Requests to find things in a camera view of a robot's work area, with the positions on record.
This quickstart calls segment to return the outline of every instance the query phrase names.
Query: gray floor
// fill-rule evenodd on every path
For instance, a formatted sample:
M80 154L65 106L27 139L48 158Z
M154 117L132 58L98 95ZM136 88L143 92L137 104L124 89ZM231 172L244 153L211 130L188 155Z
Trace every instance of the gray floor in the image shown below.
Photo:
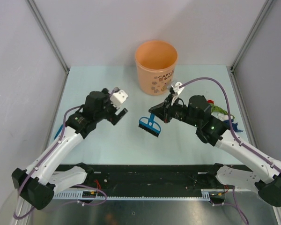
M237 193L250 225L277 225L273 208L252 192ZM54 200L47 209L67 200ZM233 203L232 193L226 197ZM76 203L52 213L35 211L30 225L242 225L230 206L212 207L204 201L107 201L89 207Z

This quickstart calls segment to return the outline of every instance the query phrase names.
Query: gray wall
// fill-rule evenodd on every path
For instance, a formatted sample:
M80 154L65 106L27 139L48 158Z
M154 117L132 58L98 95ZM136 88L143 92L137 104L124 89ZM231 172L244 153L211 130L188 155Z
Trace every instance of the gray wall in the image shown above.
M0 1L0 208L44 148L65 76L25 1Z
M281 0L236 69L258 147L281 160Z

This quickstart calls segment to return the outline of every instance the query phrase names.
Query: light blue tabletop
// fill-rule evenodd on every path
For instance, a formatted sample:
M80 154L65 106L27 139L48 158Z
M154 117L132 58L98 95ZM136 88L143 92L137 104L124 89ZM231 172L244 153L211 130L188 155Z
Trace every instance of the light blue tabletop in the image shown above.
M218 80L227 92L231 113L236 117L238 128L244 130L240 111L224 65L176 66L174 79L185 83L197 77L208 76ZM136 67L71 67L66 87L52 131L53 137L62 124L65 111L84 104L86 96L93 90L119 87L129 95L123 104L128 113L113 126L101 121L88 137L76 146L64 159L63 164L126 164L126 165L199 165L199 164L241 164L228 153L203 144L196 136L196 128L173 119L161 125L159 137L138 127L139 118L149 117L148 109L161 103L168 93L150 96L138 86ZM204 95L226 109L221 89L212 81L198 81L184 89L181 98L185 103L193 95ZM247 140L246 132L239 135Z

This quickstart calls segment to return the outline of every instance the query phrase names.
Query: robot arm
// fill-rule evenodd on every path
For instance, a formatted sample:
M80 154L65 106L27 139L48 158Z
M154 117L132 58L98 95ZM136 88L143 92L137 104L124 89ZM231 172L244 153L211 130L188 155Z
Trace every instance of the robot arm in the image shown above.
M160 118L164 123L169 123L172 118L195 126L196 135L203 143L209 143L219 149L233 155L250 172L236 170L221 164L215 164L213 175L222 184L229 184L246 188L257 192L267 203L281 206L281 174L273 168L281 169L281 161L269 157L254 146L240 139L241 143L251 147L253 150L271 161L271 165L263 161L247 148L239 144L233 137L230 127L211 115L211 105L204 96L192 96L188 105L180 104L179 94L181 83L176 83L170 88L169 94L164 102L151 107L149 112Z
M127 98L128 95L123 90L115 90L111 95L107 89L92 91L86 97L85 104L65 122L65 130L60 134L62 137L59 135L25 170L17 168L13 172L12 179L17 189L31 175L20 196L40 210L49 204L56 193L82 184L92 175L93 169L83 163L71 170L55 175L53 173L67 154L96 128L97 123L106 119L113 125L117 124L127 110L124 108L118 115L115 113Z

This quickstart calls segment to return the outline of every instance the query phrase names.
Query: orange bucket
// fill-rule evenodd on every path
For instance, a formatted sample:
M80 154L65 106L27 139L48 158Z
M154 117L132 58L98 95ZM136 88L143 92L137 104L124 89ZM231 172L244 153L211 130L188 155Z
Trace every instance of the orange bucket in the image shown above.
M178 60L176 49L164 41L148 41L135 52L140 88L149 95L161 95L173 81Z

